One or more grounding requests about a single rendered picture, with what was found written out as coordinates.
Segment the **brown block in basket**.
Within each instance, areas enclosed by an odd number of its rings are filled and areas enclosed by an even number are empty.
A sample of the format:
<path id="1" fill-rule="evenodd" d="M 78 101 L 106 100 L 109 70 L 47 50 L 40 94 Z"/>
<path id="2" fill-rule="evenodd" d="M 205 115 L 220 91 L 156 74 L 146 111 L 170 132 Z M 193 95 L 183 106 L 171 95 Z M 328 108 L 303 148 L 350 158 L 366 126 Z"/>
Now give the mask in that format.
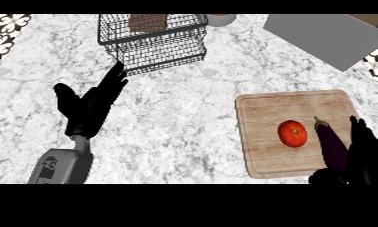
<path id="1" fill-rule="evenodd" d="M 158 32 L 167 29 L 165 14 L 133 14 L 128 18 L 131 32 Z"/>

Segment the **grey flat appliance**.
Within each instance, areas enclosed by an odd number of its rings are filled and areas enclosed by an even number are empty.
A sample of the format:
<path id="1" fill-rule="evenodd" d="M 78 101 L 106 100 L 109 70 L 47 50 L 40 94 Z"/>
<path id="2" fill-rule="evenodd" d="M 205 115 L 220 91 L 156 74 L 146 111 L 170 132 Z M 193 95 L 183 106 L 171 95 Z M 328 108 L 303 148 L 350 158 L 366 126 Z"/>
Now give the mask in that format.
<path id="1" fill-rule="evenodd" d="M 378 49 L 378 24 L 348 14 L 270 14 L 263 28 L 339 71 Z"/>

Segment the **purple eggplant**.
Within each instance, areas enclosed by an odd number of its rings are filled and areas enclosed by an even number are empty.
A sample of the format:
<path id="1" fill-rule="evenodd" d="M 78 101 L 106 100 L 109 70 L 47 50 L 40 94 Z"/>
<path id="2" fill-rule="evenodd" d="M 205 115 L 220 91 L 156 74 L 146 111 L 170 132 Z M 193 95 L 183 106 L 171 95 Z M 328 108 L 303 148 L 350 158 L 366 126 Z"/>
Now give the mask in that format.
<path id="1" fill-rule="evenodd" d="M 326 121 L 314 118 L 314 131 L 319 138 L 323 161 L 328 168 L 345 170 L 348 150 Z"/>

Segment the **white round bowl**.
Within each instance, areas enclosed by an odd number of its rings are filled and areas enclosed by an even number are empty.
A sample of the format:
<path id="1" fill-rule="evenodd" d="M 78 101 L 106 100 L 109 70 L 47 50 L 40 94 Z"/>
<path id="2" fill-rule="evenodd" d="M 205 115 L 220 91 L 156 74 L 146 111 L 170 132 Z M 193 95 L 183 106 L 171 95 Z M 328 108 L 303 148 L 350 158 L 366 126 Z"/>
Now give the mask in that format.
<path id="1" fill-rule="evenodd" d="M 227 26 L 236 19 L 235 14 L 208 14 L 208 25 L 211 27 L 223 27 Z"/>

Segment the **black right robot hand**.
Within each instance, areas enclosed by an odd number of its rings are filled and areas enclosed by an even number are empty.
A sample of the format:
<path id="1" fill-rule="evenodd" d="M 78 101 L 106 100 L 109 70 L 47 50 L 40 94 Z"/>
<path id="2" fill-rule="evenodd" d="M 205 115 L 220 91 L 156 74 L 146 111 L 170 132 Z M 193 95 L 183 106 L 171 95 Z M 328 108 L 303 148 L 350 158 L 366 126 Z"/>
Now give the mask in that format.
<path id="1" fill-rule="evenodd" d="M 378 185 L 378 139 L 363 119 L 350 116 L 351 144 L 347 147 L 345 170 L 325 167 L 308 177 L 310 184 Z"/>

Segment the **brown wooden cabinet corner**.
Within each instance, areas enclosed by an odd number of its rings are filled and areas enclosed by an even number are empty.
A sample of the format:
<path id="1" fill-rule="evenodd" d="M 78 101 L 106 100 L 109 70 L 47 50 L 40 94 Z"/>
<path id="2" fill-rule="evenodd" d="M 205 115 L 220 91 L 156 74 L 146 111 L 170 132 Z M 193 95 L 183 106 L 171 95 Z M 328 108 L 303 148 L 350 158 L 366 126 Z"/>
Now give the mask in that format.
<path id="1" fill-rule="evenodd" d="M 351 14 L 351 17 L 378 28 L 378 14 Z"/>

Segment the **red tomato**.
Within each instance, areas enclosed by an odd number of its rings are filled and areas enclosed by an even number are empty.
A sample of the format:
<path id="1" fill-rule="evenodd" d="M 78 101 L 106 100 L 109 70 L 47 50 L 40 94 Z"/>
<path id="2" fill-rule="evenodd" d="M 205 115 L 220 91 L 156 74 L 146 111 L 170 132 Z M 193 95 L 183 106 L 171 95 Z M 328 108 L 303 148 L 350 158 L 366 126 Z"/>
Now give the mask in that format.
<path id="1" fill-rule="evenodd" d="M 280 142 L 292 148 L 301 147 L 307 142 L 307 130 L 295 120 L 286 120 L 279 124 L 277 135 Z"/>

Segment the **wooden cutting board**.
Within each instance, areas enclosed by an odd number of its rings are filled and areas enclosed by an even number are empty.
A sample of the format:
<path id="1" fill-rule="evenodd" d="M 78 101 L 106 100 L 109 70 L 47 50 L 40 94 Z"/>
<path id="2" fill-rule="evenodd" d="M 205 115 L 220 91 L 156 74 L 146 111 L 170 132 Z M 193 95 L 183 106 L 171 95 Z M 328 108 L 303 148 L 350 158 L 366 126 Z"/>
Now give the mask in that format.
<path id="1" fill-rule="evenodd" d="M 316 120 L 350 145 L 350 116 L 357 112 L 342 90 L 246 94 L 235 107 L 245 165 L 255 179 L 310 175 L 325 167 Z"/>

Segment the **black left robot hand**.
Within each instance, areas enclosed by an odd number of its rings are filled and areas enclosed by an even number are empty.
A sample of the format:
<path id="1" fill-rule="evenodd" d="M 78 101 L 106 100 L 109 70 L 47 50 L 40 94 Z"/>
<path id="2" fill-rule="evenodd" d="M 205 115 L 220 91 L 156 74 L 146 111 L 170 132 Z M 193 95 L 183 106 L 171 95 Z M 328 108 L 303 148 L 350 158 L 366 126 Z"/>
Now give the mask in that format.
<path id="1" fill-rule="evenodd" d="M 66 84 L 57 83 L 53 86 L 57 110 L 68 119 L 65 130 L 68 137 L 80 135 L 90 139 L 97 135 L 111 106 L 127 83 L 124 64 L 116 62 L 99 85 L 90 88 L 83 97 Z"/>

